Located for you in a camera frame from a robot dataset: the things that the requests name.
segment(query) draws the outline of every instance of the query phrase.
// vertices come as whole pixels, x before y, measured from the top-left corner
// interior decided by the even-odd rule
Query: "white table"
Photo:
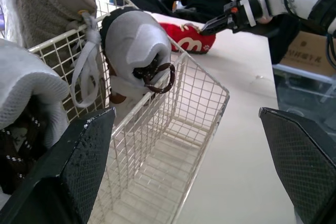
[[[296,223],[258,118],[260,107],[278,107],[267,38],[226,30],[194,58],[229,89],[230,101],[178,224]]]

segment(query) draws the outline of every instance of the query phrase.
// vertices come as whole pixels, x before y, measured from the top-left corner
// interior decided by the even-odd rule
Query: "sneaker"
[[[110,70],[110,105],[118,125],[147,92],[166,93],[174,84],[171,43],[156,20],[133,7],[111,12],[102,21],[102,49]],[[170,69],[163,89],[154,85]]]
[[[17,7],[23,22],[23,38],[26,48],[37,46],[73,28],[77,29],[84,21],[92,24],[91,21],[95,18],[97,11],[95,0],[18,0]],[[75,68],[74,73],[77,73],[77,76],[74,78],[71,73],[74,64],[72,60],[68,60],[71,57],[68,46],[58,49],[57,54],[53,53],[44,58],[47,65],[52,68],[55,67],[57,73],[68,82],[72,82],[71,86],[74,89],[76,88],[76,90],[71,92],[73,104],[65,108],[66,110],[71,110],[74,106],[86,108],[95,101],[97,109],[104,107],[103,64],[100,55],[97,56],[99,54],[100,38],[98,31],[94,33],[96,27],[93,26],[87,30],[87,40],[90,42],[88,43],[88,48],[82,50],[90,53],[78,57],[82,59],[78,60],[80,64]],[[72,41],[76,38],[77,35],[74,35],[69,37],[68,40]],[[63,40],[57,46],[60,47],[65,42]],[[48,50],[54,49],[53,46],[48,48],[43,50],[44,55],[48,53]],[[57,67],[60,64],[58,58],[63,62],[62,67]],[[100,91],[102,92],[102,97],[99,98],[97,98],[98,84],[100,84]],[[82,102],[77,102],[78,98],[75,97],[75,93],[78,93],[79,90],[81,90]]]
[[[68,83],[24,48],[0,39],[0,187],[12,194],[68,126]]]
[[[160,23],[160,25],[180,47],[191,54],[206,54],[216,40],[216,35],[201,35],[201,30],[191,23],[182,26],[168,23]],[[173,44],[172,51],[178,51]]]

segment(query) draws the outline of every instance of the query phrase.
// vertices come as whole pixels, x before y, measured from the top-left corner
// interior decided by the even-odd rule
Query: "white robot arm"
[[[236,33],[255,26],[262,17],[280,14],[311,20],[336,37],[336,0],[235,0],[224,6],[222,16],[205,24],[202,34],[215,34],[224,29]]]

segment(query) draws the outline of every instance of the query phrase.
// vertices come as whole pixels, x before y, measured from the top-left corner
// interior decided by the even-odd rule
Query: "wire basket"
[[[96,0],[98,26],[116,8],[134,6],[123,0]],[[82,49],[86,25],[40,44],[30,51],[57,57],[51,66],[71,84],[74,60]],[[223,116],[229,92],[175,42],[172,54],[176,80],[169,93],[147,93],[132,111],[113,128],[106,170],[89,220],[96,223],[174,223],[183,207],[207,147]],[[79,50],[73,51],[74,45]],[[100,92],[93,105],[74,107],[69,96],[64,108],[71,122],[88,112],[109,106],[110,78],[100,51]],[[164,86],[169,73],[156,84]]]

